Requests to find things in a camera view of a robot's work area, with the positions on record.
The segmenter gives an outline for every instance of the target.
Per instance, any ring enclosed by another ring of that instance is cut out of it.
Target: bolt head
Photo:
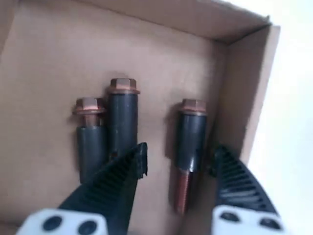
[[[92,114],[104,112],[104,101],[101,98],[83,97],[76,100],[74,113],[76,114]]]
[[[206,102],[200,99],[183,99],[181,110],[206,113]]]
[[[114,78],[110,84],[111,93],[134,93],[138,94],[137,82],[131,78]]]

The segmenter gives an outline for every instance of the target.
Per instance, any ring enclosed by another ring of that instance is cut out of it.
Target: black plastic tube
[[[104,126],[77,128],[80,182],[86,182],[107,161],[107,131]]]
[[[206,116],[181,113],[177,130],[175,164],[184,171],[200,170],[206,131]]]
[[[110,159],[125,155],[137,145],[138,95],[109,95],[109,154]]]

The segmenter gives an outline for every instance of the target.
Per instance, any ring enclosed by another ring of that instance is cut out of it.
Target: cardboard
[[[204,178],[205,205],[195,206],[188,223],[169,203],[177,104],[185,97],[205,99],[208,146],[225,143],[247,162],[279,27],[213,1],[5,1],[0,221],[19,226],[30,213],[58,206],[79,185],[71,109],[77,98],[103,96],[112,78],[124,76],[141,90],[138,139],[149,152],[130,232],[192,234],[199,221],[207,231],[212,179]]]

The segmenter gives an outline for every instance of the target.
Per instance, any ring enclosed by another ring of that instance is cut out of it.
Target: bolt thread
[[[99,126],[100,117],[97,114],[83,115],[82,122],[83,127]]]
[[[181,215],[184,215],[188,209],[191,174],[189,171],[178,170],[174,207]]]

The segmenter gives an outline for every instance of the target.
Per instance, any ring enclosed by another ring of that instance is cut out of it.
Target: white wall
[[[282,26],[248,167],[294,235],[313,234],[313,1],[231,0]]]

